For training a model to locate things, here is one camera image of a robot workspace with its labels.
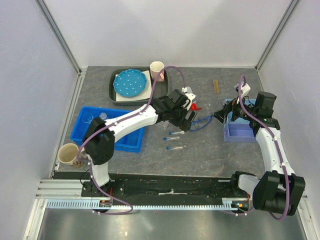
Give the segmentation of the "blue safety goggles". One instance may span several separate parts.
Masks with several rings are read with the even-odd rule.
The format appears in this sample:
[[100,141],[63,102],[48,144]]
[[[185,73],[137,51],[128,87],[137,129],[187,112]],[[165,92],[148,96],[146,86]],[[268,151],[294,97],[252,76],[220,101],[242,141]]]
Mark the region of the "blue safety goggles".
[[196,120],[194,120],[190,126],[190,132],[197,132],[200,131],[204,128],[206,128],[212,121],[213,116],[212,115],[208,115],[205,117],[200,117]]

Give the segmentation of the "glass stoppered bottle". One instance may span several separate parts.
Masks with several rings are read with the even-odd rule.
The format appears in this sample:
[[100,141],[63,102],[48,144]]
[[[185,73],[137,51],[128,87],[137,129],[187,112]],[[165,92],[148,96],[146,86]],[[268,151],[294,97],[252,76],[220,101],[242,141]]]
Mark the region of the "glass stoppered bottle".
[[101,113],[99,114],[99,118],[100,118],[101,120],[105,121],[105,120],[108,118],[108,116],[107,116],[107,114],[106,114],[105,112],[101,112]]

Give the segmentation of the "small glass beaker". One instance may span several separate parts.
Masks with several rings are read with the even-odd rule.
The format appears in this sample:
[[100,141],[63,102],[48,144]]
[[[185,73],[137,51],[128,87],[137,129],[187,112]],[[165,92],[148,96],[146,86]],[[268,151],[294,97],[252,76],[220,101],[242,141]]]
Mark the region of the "small glass beaker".
[[93,120],[93,115],[91,113],[85,113],[83,116],[82,116],[82,121],[85,123],[85,124],[90,124]]

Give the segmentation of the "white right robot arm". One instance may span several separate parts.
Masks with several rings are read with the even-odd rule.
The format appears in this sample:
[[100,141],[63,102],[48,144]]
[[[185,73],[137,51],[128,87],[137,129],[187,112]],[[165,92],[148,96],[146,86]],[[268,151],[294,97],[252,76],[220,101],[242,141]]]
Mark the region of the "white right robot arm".
[[245,172],[236,172],[236,180],[229,184],[235,197],[245,192],[252,197],[255,210],[265,211],[277,220],[296,213],[306,187],[305,179],[297,176],[289,164],[281,142],[280,124],[273,118],[273,107],[277,97],[260,91],[254,104],[244,99],[227,100],[213,116],[221,123],[239,118],[249,122],[249,127],[259,144],[265,173],[261,178]]

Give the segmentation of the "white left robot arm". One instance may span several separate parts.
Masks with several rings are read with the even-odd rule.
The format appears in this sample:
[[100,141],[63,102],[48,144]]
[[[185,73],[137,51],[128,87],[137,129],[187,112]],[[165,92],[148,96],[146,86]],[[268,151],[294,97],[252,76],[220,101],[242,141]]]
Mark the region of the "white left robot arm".
[[146,126],[169,122],[180,130],[190,130],[196,112],[191,109],[196,95],[190,87],[175,89],[169,95],[152,99],[142,107],[119,117],[101,120],[96,117],[89,125],[80,147],[90,160],[90,175],[95,181],[92,191],[99,197],[110,191],[108,161],[114,155],[115,143],[126,135]]

